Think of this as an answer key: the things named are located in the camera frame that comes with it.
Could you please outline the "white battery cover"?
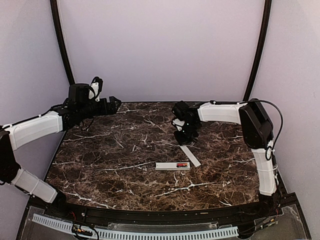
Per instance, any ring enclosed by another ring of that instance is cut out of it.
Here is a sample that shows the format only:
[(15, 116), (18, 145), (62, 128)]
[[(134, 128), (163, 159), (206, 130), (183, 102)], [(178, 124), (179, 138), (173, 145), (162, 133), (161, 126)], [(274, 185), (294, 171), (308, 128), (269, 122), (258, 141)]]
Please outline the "white battery cover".
[(199, 160), (195, 157), (195, 155), (190, 151), (190, 149), (186, 145), (180, 145), (179, 147), (196, 168), (201, 165)]

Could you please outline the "white remote control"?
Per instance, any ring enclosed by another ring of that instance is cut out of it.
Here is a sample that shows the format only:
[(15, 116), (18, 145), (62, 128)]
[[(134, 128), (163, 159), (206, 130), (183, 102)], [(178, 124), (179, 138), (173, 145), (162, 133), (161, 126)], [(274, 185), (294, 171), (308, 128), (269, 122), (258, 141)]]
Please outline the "white remote control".
[[(188, 163), (188, 167), (177, 168), (177, 163)], [(190, 168), (189, 162), (157, 162), (155, 164), (156, 171), (189, 171)]]

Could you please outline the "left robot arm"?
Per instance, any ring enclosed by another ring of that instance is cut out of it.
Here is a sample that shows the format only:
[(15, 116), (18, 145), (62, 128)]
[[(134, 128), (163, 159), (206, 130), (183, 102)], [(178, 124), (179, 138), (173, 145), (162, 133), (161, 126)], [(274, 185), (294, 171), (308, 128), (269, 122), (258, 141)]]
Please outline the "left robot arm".
[(91, 84), (69, 86), (68, 97), (62, 104), (52, 106), (43, 114), (0, 128), (0, 183), (11, 184), (51, 204), (51, 210), (60, 218), (71, 213), (65, 195), (55, 187), (24, 169), (15, 159), (20, 147), (42, 137), (65, 132), (80, 126), (84, 120), (114, 115), (122, 102), (114, 96), (100, 98), (103, 81), (96, 77)]

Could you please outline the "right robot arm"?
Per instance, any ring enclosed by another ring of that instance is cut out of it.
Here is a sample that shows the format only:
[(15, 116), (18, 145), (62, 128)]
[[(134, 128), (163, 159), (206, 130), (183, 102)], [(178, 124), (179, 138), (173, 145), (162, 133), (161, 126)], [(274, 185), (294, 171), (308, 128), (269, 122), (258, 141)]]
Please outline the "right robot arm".
[(259, 193), (272, 196), (278, 188), (275, 144), (278, 136), (273, 133), (273, 123), (263, 107), (264, 101), (215, 101), (188, 105), (177, 102), (171, 109), (175, 127), (174, 137), (181, 150), (195, 167), (200, 166), (198, 159), (189, 150), (188, 145), (197, 142), (198, 129), (204, 122), (224, 122), (238, 124), (242, 128), (245, 144), (251, 149), (259, 178)]

